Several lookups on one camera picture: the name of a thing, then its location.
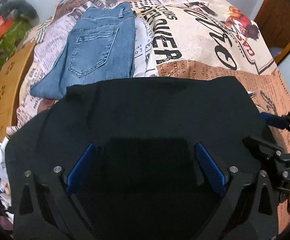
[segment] metal screw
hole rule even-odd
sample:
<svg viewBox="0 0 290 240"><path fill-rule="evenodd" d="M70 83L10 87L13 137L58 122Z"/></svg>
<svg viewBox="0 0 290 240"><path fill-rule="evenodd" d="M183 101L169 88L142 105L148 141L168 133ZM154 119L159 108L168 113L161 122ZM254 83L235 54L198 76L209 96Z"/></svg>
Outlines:
<svg viewBox="0 0 290 240"><path fill-rule="evenodd" d="M25 171L25 176L26 177L29 177L30 175L32 175L32 172L31 171Z"/></svg>
<svg viewBox="0 0 290 240"><path fill-rule="evenodd" d="M236 173L236 172L238 172L238 168L235 167L235 166L231 166L231 167L229 168L229 170L230 170L232 173Z"/></svg>
<svg viewBox="0 0 290 240"><path fill-rule="evenodd" d="M61 167L61 166L56 166L56 167L54 168L54 172L55 172L55 173L59 173L61 170L62 170L62 167Z"/></svg>
<svg viewBox="0 0 290 240"><path fill-rule="evenodd" d="M287 171L283 171L282 176L283 176L284 178L287 178L287 177L288 177L288 172L287 172Z"/></svg>
<svg viewBox="0 0 290 240"><path fill-rule="evenodd" d="M266 176L267 176L267 172L266 172L266 171L263 171L263 170L260 171L260 174L261 174L263 177L266 177Z"/></svg>

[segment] cartoon figure print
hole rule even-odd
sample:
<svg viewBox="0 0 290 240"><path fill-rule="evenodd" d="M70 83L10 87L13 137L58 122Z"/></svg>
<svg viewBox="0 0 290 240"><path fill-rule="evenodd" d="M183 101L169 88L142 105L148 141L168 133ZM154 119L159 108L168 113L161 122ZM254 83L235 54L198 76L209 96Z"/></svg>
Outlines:
<svg viewBox="0 0 290 240"><path fill-rule="evenodd" d="M258 40L260 35L258 27L252 24L251 20L242 11L234 6L230 6L228 15L226 22L223 22L227 28L232 29L236 27L245 37L245 41L247 41L248 38L255 41Z"/></svg>

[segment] jeans back pocket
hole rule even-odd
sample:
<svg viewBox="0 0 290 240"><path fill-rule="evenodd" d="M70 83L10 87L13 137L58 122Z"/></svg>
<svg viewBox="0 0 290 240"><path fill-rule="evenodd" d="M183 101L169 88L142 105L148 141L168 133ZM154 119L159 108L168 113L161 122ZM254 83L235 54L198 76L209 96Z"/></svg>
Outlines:
<svg viewBox="0 0 290 240"><path fill-rule="evenodd" d="M104 65L117 32L118 28L78 36L67 70L77 77L84 77Z"/></svg>

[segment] black t-shirt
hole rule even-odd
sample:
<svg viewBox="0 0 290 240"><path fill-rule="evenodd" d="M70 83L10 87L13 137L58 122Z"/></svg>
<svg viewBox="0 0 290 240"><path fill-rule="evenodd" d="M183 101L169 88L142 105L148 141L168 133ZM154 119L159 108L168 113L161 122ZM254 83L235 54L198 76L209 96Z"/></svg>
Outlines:
<svg viewBox="0 0 290 240"><path fill-rule="evenodd" d="M235 77L69 87L7 145L12 202L20 203L26 170L39 181L61 166L67 177L92 143L96 158L76 197L99 239L191 239L220 200L195 159L195 145L256 174L261 164L242 143L250 135L274 142Z"/></svg>

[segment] brown fabric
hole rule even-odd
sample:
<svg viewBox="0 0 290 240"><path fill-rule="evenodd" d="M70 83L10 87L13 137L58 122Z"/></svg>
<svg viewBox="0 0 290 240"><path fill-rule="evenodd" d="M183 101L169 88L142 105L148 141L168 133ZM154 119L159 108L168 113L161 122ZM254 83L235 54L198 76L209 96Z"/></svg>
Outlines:
<svg viewBox="0 0 290 240"><path fill-rule="evenodd" d="M250 94L260 112L284 115L290 112L290 94L281 73L276 69L272 75L255 75L245 71L234 71L221 67L210 67L200 62L185 60L159 65L159 76L212 80L222 76L235 76ZM290 153L290 133L286 130L271 128L281 147ZM287 201L277 208L279 232L281 233L290 220Z"/></svg>

